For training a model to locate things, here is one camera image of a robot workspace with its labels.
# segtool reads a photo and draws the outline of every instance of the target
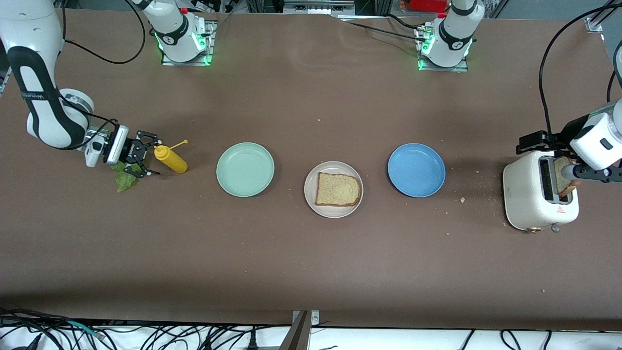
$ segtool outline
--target red object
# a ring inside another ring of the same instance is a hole
[[[447,0],[411,0],[410,8],[415,11],[445,12]]]

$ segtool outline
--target yellow squeeze bottle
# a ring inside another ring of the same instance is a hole
[[[188,143],[188,140],[183,140],[182,142],[176,144],[173,147],[158,145],[154,147],[154,155],[157,160],[166,164],[166,166],[173,169],[176,173],[183,174],[186,170],[188,170],[188,163],[186,163],[185,160],[178,156],[177,153],[171,151],[171,149],[184,143]]]

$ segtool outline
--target table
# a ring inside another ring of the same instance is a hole
[[[152,38],[126,65],[68,46],[58,86],[132,133],[188,139],[176,151],[190,169],[154,160],[161,176],[117,193],[109,167],[26,133],[9,82],[0,301],[81,318],[286,324],[313,308],[332,325],[622,329],[618,187],[582,185],[579,218],[559,234],[525,234],[504,216],[500,174],[518,138],[544,128],[537,70],[562,25],[483,21],[468,73],[418,71],[408,40],[328,16],[234,14],[204,68],[161,67]],[[80,10],[67,11],[67,38],[123,59],[140,37],[129,11]],[[610,73],[600,35],[577,24],[558,40],[544,81],[555,130],[605,102]],[[215,177],[220,154],[243,141],[276,162],[271,185],[245,199]],[[389,182],[389,155],[410,142],[445,161],[430,198]],[[303,196],[328,160],[363,178],[344,219],[320,217]]]

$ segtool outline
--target green plate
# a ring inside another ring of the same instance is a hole
[[[274,160],[260,144],[238,143],[227,149],[216,166],[220,187],[236,197],[251,197],[265,190],[274,175]]]

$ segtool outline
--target bread slice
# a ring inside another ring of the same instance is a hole
[[[317,179],[318,206],[351,207],[361,198],[361,184],[344,174],[320,173]]]
[[[566,165],[574,164],[574,161],[568,157],[559,157],[553,162],[555,168],[555,181],[557,183],[557,193],[560,197],[565,197],[581,184],[581,181],[570,180],[562,176],[562,169]]]

